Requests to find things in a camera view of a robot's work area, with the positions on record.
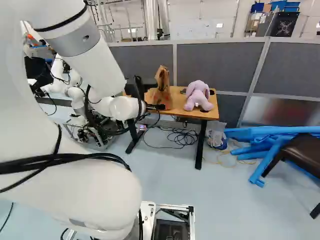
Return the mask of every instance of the wooden table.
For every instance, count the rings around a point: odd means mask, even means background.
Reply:
[[[174,115],[179,117],[185,117],[185,118],[194,118],[194,119],[202,119],[202,120],[209,120],[214,121],[219,119],[219,111],[218,111],[218,101],[217,101],[217,95],[211,95],[209,97],[209,102],[213,104],[213,109],[209,112],[201,112],[199,107],[195,107],[192,111],[186,111],[184,110],[184,105],[186,104],[186,95],[181,94],[180,91],[183,89],[186,89],[186,86],[171,86],[170,92],[173,99],[173,108],[170,110],[160,111],[161,114],[164,115]],[[151,104],[151,96],[152,91],[155,88],[149,89],[148,92],[144,94],[144,100]]]
[[[198,145],[197,145],[196,156],[195,156],[195,168],[200,170],[202,167],[202,158],[203,158],[203,149],[204,149],[204,142],[205,142],[205,136],[206,136],[207,122],[219,120],[217,95],[215,94],[216,90],[214,88],[210,88],[210,90],[213,90],[214,95],[210,95],[209,97],[209,102],[213,104],[213,109],[210,110],[209,112],[201,111],[199,107],[194,107],[192,111],[186,111],[184,110],[184,105],[187,102],[186,95],[180,93],[181,90],[186,88],[187,87],[185,86],[171,86],[170,91],[173,99],[173,108],[170,110],[163,110],[159,112],[160,114],[163,114],[163,115],[201,119],[201,129],[198,135]],[[148,104],[152,104],[152,100],[151,100],[152,91],[154,91],[154,88],[149,89],[149,91],[144,94],[144,100]],[[155,110],[151,110],[149,112],[157,113],[157,111]],[[129,144],[128,148],[125,151],[127,154],[129,154],[131,153],[135,145],[138,143],[140,137],[144,134],[144,131],[139,131],[137,133],[133,119],[128,119],[127,123],[128,123],[131,137],[132,137],[132,142]]]

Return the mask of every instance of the black table frame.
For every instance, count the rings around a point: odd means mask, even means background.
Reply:
[[[208,120],[202,119],[201,120],[201,130],[198,135],[198,145],[196,148],[196,155],[195,155],[195,169],[201,170],[202,168],[202,158],[203,158],[203,151],[204,151],[204,142],[206,137],[206,128],[207,128]],[[143,136],[145,131],[140,130],[137,132],[135,121],[133,119],[127,120],[130,135],[132,137],[132,141],[130,142],[129,146],[125,150],[126,154],[130,154],[132,150],[135,148],[139,139]]]

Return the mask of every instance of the stuffed toy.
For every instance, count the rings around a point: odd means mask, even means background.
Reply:
[[[201,80],[191,82],[186,89],[185,95],[187,100],[183,108],[186,111],[192,111],[195,106],[201,106],[205,111],[210,111],[214,107],[208,101],[210,96],[209,86]]]
[[[160,66],[154,77],[158,83],[157,88],[153,90],[151,104],[164,104],[165,110],[173,108],[173,100],[170,92],[169,71],[165,66]]]

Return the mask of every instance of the gray floor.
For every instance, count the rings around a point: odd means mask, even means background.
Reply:
[[[52,106],[42,108],[50,113]],[[54,120],[60,122],[69,108],[59,107]],[[165,132],[151,129],[146,141],[170,146]],[[196,145],[184,149],[153,149],[140,142],[127,155],[129,134],[120,136],[108,149],[119,155],[138,176],[143,199],[158,204],[195,206],[195,233],[198,240],[313,240],[319,238],[320,217],[312,220],[309,212],[320,202],[319,183],[286,163],[279,163],[266,179],[264,188],[252,185],[248,178],[255,165],[236,164],[226,155],[223,166],[213,164],[219,153],[204,147],[202,170],[194,168]],[[0,225],[9,202],[0,202]],[[64,227],[36,209],[16,204],[2,240],[58,240]],[[79,240],[88,240],[77,235]]]

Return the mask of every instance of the chair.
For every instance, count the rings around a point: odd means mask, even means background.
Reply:
[[[266,177],[279,161],[290,160],[298,167],[320,179],[320,138],[300,133],[284,145],[262,173]],[[311,211],[315,219],[320,214],[320,203]]]

